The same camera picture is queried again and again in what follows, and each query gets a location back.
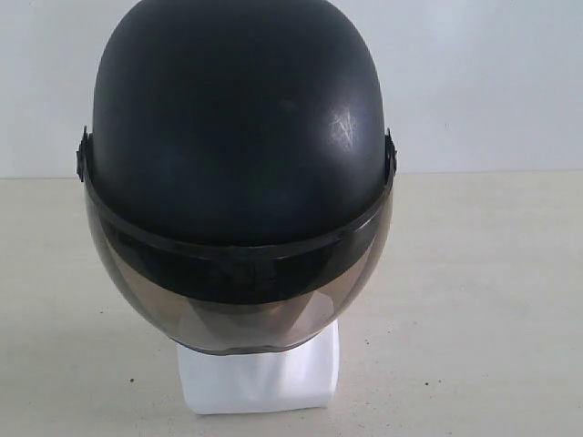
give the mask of helmet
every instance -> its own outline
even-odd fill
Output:
[[[143,0],[101,58],[77,173],[108,274],[171,339],[286,351],[369,279],[395,150],[372,57],[323,0]]]

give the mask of tinted visor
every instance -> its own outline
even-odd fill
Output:
[[[370,278],[393,208],[387,191],[356,230],[311,250],[290,246],[287,257],[197,257],[130,236],[86,200],[97,252],[124,297],[171,339],[213,354],[285,351],[335,320]]]

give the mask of background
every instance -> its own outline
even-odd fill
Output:
[[[136,2],[0,0],[0,178],[75,175],[99,58]],[[581,0],[333,3],[373,53],[400,171],[583,168]]]

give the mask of black helmet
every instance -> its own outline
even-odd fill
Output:
[[[285,351],[350,304],[396,171],[371,55],[323,0],[143,0],[101,59],[77,152],[125,298],[213,354]]]

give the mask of white table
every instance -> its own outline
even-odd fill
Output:
[[[82,185],[0,181],[0,435],[583,435],[583,172],[395,189],[330,408],[200,418],[97,259]]]

